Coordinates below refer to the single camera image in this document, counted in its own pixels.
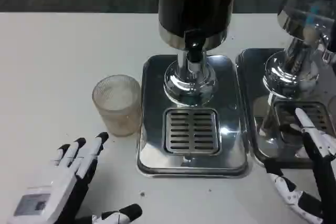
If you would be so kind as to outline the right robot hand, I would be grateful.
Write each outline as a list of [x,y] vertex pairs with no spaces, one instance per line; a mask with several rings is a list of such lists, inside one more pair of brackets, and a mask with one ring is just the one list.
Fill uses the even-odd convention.
[[266,173],[283,202],[302,219],[308,223],[335,223],[335,137],[317,129],[303,109],[289,107],[287,111],[296,122],[283,124],[280,129],[302,137],[305,151],[312,161],[311,169],[320,199],[298,190],[275,160],[265,160]]

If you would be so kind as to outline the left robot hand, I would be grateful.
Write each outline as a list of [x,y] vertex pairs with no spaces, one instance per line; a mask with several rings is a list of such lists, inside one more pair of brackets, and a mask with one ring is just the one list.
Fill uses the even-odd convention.
[[143,211],[138,204],[76,217],[108,138],[107,132],[101,132],[93,140],[80,137],[59,147],[56,156],[29,183],[7,223],[131,223],[140,218]]

